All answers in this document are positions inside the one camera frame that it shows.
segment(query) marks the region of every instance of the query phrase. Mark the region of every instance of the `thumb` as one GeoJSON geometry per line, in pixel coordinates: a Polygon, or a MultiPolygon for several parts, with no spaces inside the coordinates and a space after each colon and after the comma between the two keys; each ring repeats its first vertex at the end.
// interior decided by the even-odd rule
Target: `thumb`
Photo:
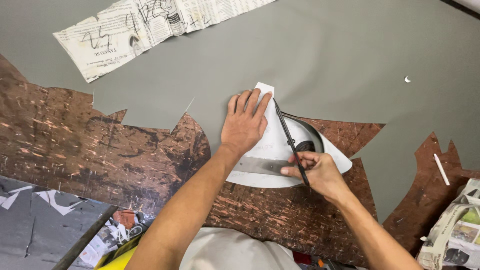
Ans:
{"type": "Polygon", "coordinates": [[[302,179],[300,170],[298,168],[295,168],[295,167],[283,167],[280,170],[280,173],[283,174],[283,175],[286,175],[286,176],[297,177],[300,180],[302,179]]]}

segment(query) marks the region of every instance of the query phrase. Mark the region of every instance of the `white chalk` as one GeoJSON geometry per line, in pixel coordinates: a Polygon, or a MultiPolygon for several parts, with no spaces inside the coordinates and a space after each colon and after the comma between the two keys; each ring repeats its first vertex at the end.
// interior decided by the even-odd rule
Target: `white chalk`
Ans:
{"type": "Polygon", "coordinates": [[[448,182],[447,175],[445,174],[444,168],[442,167],[442,164],[440,163],[440,160],[438,159],[437,154],[433,154],[433,158],[435,159],[435,162],[437,163],[438,169],[440,170],[440,174],[442,175],[442,178],[445,181],[446,185],[450,185],[448,182]]]}

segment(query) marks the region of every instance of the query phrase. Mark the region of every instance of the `hand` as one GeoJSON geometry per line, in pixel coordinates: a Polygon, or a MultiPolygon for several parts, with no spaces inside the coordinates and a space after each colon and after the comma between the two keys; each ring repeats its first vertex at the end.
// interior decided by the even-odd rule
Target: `hand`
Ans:
{"type": "Polygon", "coordinates": [[[259,95],[260,89],[245,90],[241,95],[234,95],[228,102],[227,118],[222,129],[222,145],[234,151],[238,158],[257,144],[267,127],[264,113],[272,92],[264,95],[254,113],[259,95]]]}
{"type": "MultiPolygon", "coordinates": [[[[298,152],[301,165],[305,168],[310,187],[322,194],[325,199],[336,206],[350,197],[352,192],[343,180],[335,162],[329,154],[316,152],[298,152]]],[[[293,154],[288,159],[295,162],[293,154]]],[[[283,175],[295,176],[302,179],[300,170],[295,167],[283,167],[283,175]]]]}

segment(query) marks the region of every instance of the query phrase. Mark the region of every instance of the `wooden table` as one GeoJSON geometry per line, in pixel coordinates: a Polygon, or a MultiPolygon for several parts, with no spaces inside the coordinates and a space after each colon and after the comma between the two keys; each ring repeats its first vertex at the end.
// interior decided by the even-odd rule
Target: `wooden table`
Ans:
{"type": "MultiPolygon", "coordinates": [[[[125,111],[103,115],[92,95],[30,84],[0,55],[0,174],[78,196],[156,214],[210,158],[201,127],[185,114],[168,130],[121,125],[125,111]]],[[[347,157],[384,126],[305,119],[347,157]]],[[[468,177],[453,144],[439,155],[451,179],[445,186],[431,158],[434,134],[415,153],[417,176],[383,223],[412,255],[468,177]]],[[[360,159],[344,178],[376,217],[360,159]]],[[[225,183],[205,226],[226,227],[321,258],[367,266],[342,216],[308,187],[253,188],[225,183]]]]}

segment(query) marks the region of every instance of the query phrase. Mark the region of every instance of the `scissors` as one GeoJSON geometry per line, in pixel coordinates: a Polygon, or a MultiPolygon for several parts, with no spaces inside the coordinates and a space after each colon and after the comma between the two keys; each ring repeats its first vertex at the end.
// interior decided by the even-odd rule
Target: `scissors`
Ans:
{"type": "Polygon", "coordinates": [[[305,174],[305,169],[303,168],[300,162],[298,153],[295,150],[295,145],[293,144],[294,141],[292,139],[292,136],[290,135],[290,131],[288,130],[287,124],[285,123],[285,119],[283,118],[282,111],[280,110],[278,104],[276,103],[275,98],[272,98],[272,99],[273,99],[273,102],[275,103],[276,114],[280,119],[280,123],[282,124],[283,131],[285,132],[285,136],[287,136],[287,140],[288,140],[287,143],[292,148],[293,156],[295,156],[295,161],[297,162],[297,165],[299,167],[301,177],[303,178],[303,182],[305,183],[305,185],[310,186],[310,182],[308,182],[307,174],[305,174]]]}

